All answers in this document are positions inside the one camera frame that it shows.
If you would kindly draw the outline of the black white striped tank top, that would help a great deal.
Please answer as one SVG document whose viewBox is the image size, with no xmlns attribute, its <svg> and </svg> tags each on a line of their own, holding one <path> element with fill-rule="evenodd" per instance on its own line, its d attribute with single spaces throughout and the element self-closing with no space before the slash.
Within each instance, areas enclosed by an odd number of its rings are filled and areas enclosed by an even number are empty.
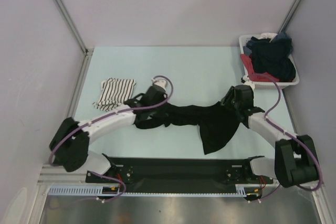
<svg viewBox="0 0 336 224">
<path fill-rule="evenodd" d="M 97 102 L 93 103 L 95 109 L 111 111 L 130 99 L 136 86 L 134 79 L 108 78 L 101 82 L 101 94 Z"/>
</svg>

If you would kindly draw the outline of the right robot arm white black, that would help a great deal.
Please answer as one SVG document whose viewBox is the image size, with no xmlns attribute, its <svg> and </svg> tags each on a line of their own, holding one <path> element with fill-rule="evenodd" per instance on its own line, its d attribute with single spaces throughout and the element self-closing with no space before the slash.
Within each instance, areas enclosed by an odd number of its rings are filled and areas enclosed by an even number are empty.
<svg viewBox="0 0 336 224">
<path fill-rule="evenodd" d="M 317 182 L 318 190 L 323 182 L 313 139 L 283 129 L 269 117 L 269 112 L 254 105 L 254 90 L 241 84 L 229 88 L 221 105 L 231 110 L 238 121 L 256 132 L 275 150 L 274 158 L 254 157 L 250 165 L 242 169 L 243 179 L 254 183 L 262 176 L 276 179 L 284 187 L 302 187 Z"/>
</svg>

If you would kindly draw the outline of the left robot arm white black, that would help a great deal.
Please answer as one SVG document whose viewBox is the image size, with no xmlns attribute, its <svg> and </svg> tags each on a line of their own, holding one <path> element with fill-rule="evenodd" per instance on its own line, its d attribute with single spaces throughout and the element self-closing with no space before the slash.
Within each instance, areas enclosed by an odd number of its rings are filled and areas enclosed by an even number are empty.
<svg viewBox="0 0 336 224">
<path fill-rule="evenodd" d="M 151 112 L 170 98 L 165 86 L 165 81 L 156 81 L 146 93 L 140 93 L 112 111 L 93 119 L 82 122 L 72 117 L 64 119 L 49 144 L 49 163 L 60 165 L 69 173 L 92 172 L 105 182 L 112 181 L 116 175 L 112 161 L 104 154 L 90 151 L 89 145 L 108 133 L 134 124 L 137 120 L 147 119 Z"/>
</svg>

